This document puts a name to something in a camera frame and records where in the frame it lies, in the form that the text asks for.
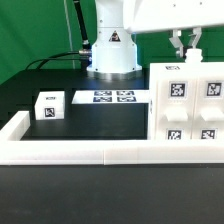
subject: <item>white plastic frame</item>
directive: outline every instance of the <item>white plastic frame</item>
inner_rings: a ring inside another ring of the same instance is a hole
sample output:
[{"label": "white plastic frame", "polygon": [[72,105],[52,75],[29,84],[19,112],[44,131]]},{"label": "white plastic frame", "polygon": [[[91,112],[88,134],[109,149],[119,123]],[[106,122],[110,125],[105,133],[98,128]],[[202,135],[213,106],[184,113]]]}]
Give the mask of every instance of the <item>white plastic frame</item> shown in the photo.
[{"label": "white plastic frame", "polygon": [[0,165],[224,163],[224,141],[8,141]]}]

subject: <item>green wall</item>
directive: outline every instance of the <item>green wall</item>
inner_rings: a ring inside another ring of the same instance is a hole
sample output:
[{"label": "green wall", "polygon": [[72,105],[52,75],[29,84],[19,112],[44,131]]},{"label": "green wall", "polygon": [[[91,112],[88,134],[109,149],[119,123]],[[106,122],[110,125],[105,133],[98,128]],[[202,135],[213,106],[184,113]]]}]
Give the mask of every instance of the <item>green wall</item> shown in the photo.
[{"label": "green wall", "polygon": [[[81,36],[72,0],[67,0],[73,47],[81,48]],[[96,39],[94,0],[81,0],[89,40]],[[188,41],[184,32],[183,41]],[[136,36],[139,63],[175,62],[168,33]],[[199,47],[204,61],[224,61],[224,28],[203,30]],[[64,0],[0,0],[0,83],[23,70],[31,61],[70,51]],[[51,62],[46,68],[71,68],[71,62]]]}]

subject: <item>robot logo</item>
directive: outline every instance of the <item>robot logo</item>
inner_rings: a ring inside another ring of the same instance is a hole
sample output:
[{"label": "robot logo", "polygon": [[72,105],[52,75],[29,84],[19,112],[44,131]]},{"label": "robot logo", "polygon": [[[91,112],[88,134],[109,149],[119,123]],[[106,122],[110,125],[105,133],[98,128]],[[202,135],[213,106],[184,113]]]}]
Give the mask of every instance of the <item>robot logo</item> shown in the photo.
[{"label": "robot logo", "polygon": [[112,36],[110,37],[110,42],[121,42],[118,34],[117,34],[117,31],[115,30],[112,34]]}]

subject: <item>black surface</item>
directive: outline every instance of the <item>black surface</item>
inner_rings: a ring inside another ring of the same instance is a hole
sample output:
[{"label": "black surface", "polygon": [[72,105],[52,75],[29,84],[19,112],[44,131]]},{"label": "black surface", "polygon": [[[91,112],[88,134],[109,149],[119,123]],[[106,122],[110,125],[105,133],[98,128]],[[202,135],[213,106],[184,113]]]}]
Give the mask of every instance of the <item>black surface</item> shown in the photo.
[{"label": "black surface", "polygon": [[[51,123],[33,118],[27,139],[145,138],[144,104],[119,105],[115,116],[112,105],[73,107],[70,102],[76,89],[142,89],[147,88],[146,79],[102,82],[84,78],[79,71],[23,71],[0,86],[0,125],[21,109],[33,115],[39,91],[65,90],[66,116],[72,118]],[[114,122],[114,116],[126,121]],[[222,224],[223,168],[223,164],[0,166],[0,223]]]},{"label": "black surface", "polygon": [[[77,90],[148,88],[148,71],[137,79],[104,81],[80,70],[28,70],[0,86],[3,126],[18,110],[31,112],[31,127],[23,140],[146,139],[147,104],[71,104]],[[35,120],[34,105],[41,91],[65,91],[65,119]]]},{"label": "black surface", "polygon": [[2,224],[222,224],[219,168],[2,167]]}]

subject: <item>white block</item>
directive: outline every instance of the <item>white block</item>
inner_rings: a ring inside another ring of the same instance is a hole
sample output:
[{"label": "white block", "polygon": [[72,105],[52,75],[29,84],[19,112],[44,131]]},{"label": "white block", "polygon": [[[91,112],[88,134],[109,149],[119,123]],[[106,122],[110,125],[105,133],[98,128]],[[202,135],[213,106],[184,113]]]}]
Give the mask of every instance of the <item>white block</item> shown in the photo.
[{"label": "white block", "polygon": [[36,120],[64,119],[64,91],[40,92],[35,104]]},{"label": "white block", "polygon": [[0,141],[19,141],[30,127],[29,111],[19,111],[1,129]]},{"label": "white block", "polygon": [[148,139],[190,139],[197,77],[191,65],[151,64]]},{"label": "white block", "polygon": [[192,139],[224,138],[224,63],[200,63]]}]

